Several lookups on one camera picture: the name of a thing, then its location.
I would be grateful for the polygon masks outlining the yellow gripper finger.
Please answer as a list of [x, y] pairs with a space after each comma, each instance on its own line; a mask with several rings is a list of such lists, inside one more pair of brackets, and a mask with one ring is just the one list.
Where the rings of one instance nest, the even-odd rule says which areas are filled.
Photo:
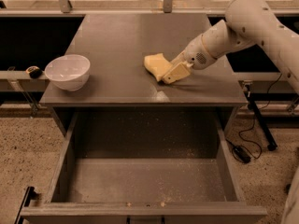
[[172, 84], [185, 77], [188, 77], [191, 74], [191, 67], [192, 65], [187, 62], [178, 63], [166, 72], [162, 78], [162, 81], [165, 84]]
[[171, 64], [176, 65], [178, 63], [183, 63], [183, 62], [185, 62], [185, 58], [184, 58], [184, 52], [182, 51], [177, 57], [175, 57], [171, 61]]

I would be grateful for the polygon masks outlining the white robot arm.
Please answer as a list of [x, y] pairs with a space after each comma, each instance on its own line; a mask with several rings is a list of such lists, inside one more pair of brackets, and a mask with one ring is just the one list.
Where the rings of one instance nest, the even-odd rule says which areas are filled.
[[220, 57], [259, 46], [299, 93], [299, 34], [283, 25], [264, 0], [231, 0], [225, 19], [193, 39], [162, 76], [166, 84], [202, 70]]

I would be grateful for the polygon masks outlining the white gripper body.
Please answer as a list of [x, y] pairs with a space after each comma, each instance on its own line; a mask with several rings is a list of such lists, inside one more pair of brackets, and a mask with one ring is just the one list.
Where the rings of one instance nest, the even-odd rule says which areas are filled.
[[184, 50], [184, 59], [195, 70], [206, 69], [217, 61], [205, 48], [202, 35], [197, 36], [188, 44]]

